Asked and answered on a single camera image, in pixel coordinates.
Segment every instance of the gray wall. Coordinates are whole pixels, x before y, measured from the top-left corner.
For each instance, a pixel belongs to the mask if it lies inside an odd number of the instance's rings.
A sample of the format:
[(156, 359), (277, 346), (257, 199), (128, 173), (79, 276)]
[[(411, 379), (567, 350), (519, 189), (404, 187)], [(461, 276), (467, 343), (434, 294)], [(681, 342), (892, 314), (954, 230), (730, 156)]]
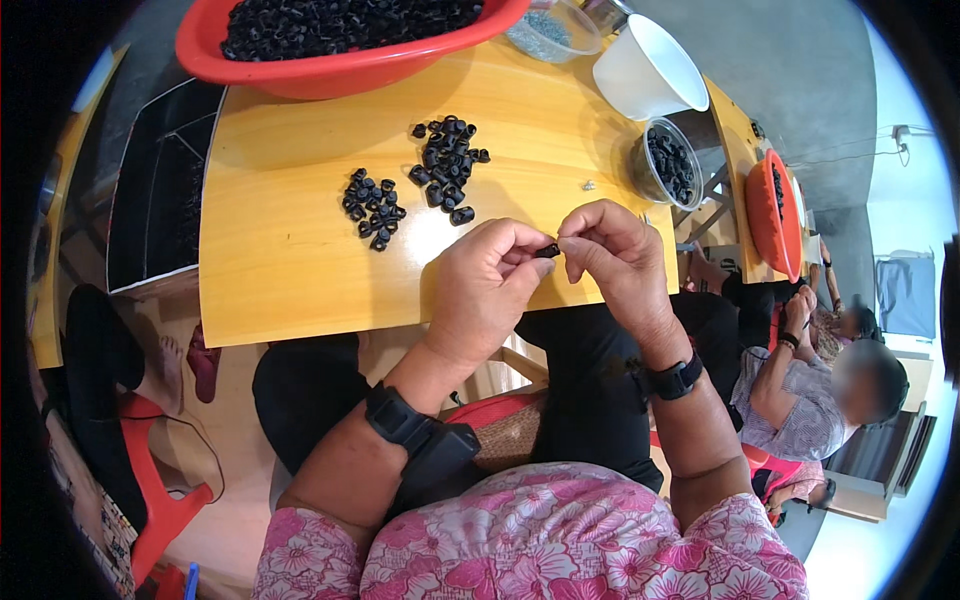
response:
[(844, 300), (872, 298), (873, 157), (801, 164), (876, 149), (874, 59), (859, 9), (846, 0), (627, 2), (760, 123), (804, 186)]
[[(854, 294), (863, 296), (869, 306), (874, 297), (874, 245), (870, 235), (866, 206), (831, 208), (814, 213), (817, 230), (830, 250), (840, 296), (847, 304)], [(830, 306), (827, 280), (820, 275), (817, 296)]]

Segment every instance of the pile of black parts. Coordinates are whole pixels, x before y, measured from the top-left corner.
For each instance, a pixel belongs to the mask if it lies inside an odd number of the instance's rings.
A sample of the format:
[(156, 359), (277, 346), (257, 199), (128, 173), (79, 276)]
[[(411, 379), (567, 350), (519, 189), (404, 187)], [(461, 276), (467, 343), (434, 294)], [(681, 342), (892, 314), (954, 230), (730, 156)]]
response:
[(476, 215), (473, 208), (458, 208), (467, 196), (464, 187), (473, 174), (477, 162), (490, 162), (486, 149), (470, 148), (470, 139), (477, 133), (475, 125), (448, 114), (443, 121), (417, 124), (411, 134), (416, 138), (430, 137), (423, 146), (421, 163), (410, 169), (410, 179), (419, 187), (426, 187), (426, 201), (450, 213), (450, 223), (465, 225)]
[(372, 250), (387, 250), (390, 237), (399, 228), (400, 220), (407, 211), (396, 203), (396, 191), (393, 180), (382, 180), (380, 186), (367, 177), (367, 169), (357, 169), (350, 176), (347, 192), (344, 194), (343, 207), (351, 221), (357, 223), (357, 232), (361, 238), (373, 236), (370, 242)]
[(771, 164), (770, 168), (774, 174), (774, 193), (777, 194), (777, 212), (780, 214), (780, 222), (783, 222), (783, 187), (780, 185), (780, 172), (777, 165)]
[(693, 200), (693, 163), (686, 148), (667, 128), (654, 125), (647, 132), (647, 147), (653, 158), (657, 177), (668, 194), (684, 206)]
[(229, 60), (324, 57), (440, 36), (472, 24), (484, 0), (243, 0), (229, 13)]

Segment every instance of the bracelet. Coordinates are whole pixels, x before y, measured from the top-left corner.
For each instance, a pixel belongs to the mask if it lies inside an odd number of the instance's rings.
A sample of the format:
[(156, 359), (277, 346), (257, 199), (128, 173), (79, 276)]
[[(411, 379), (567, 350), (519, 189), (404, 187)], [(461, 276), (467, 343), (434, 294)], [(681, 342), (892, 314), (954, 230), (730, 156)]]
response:
[(792, 346), (795, 351), (800, 347), (800, 340), (794, 337), (792, 333), (787, 333), (786, 331), (780, 333), (780, 335), (777, 337), (777, 342), (786, 342)]

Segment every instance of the white plastic bowl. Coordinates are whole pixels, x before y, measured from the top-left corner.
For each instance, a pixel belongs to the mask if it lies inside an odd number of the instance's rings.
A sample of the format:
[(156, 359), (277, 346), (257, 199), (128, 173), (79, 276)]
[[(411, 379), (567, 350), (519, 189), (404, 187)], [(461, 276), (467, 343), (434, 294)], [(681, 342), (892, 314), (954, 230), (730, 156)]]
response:
[(710, 106), (707, 86), (684, 48), (660, 25), (631, 14), (593, 65), (607, 102), (634, 121)]

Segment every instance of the yellow table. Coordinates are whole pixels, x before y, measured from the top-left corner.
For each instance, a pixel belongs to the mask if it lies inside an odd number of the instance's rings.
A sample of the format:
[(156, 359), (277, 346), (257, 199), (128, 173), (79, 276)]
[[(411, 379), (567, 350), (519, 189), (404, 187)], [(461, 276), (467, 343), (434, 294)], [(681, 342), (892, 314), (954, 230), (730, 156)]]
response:
[(60, 139), (57, 141), (57, 157), (60, 159), (60, 177), (54, 189), (50, 209), (46, 220), (50, 226), (50, 253), (47, 268), (37, 283), (27, 290), (27, 323), (31, 344), (34, 347), (34, 356), (38, 369), (50, 369), (63, 364), (60, 352), (60, 321), (65, 310), (60, 306), (60, 290), (58, 268), (60, 266), (60, 229), (62, 227), (63, 211), (66, 208), (67, 192), (70, 181), (73, 179), (73, 170), (77, 166), (77, 158), (84, 144), (86, 131), (93, 120), (93, 114), (100, 105), (104, 90), (113, 74), (116, 73), (120, 61), (127, 54), (130, 44), (113, 53), (113, 65), (104, 78), (93, 98), (87, 103), (83, 111), (71, 114), (63, 126)]
[[(210, 347), (429, 321), (429, 263), (473, 225), (514, 217), (556, 234), (574, 207), (611, 198), (646, 211), (663, 237), (668, 286), (678, 289), (670, 207), (641, 198), (627, 162), (642, 124), (603, 99), (594, 58), (553, 65), (500, 37), (449, 55), (403, 82), (321, 102), (228, 90), (204, 181), (200, 298)], [(490, 150), (455, 228), (406, 177), (420, 161), (416, 123), (457, 114)], [(396, 181), (407, 209), (384, 253), (369, 250), (340, 206), (358, 167)], [(596, 189), (581, 186), (593, 180)], [(566, 282), (563, 258), (531, 309), (602, 301), (588, 276)]]
[(727, 178), (733, 195), (732, 208), (736, 221), (737, 243), (740, 245), (743, 282), (760, 283), (787, 279), (786, 274), (775, 271), (760, 258), (747, 220), (747, 176), (757, 163), (756, 151), (760, 140), (754, 135), (750, 117), (744, 114), (736, 102), (710, 79), (704, 77), (704, 82), (710, 95), (710, 112), (713, 114), (727, 159)]

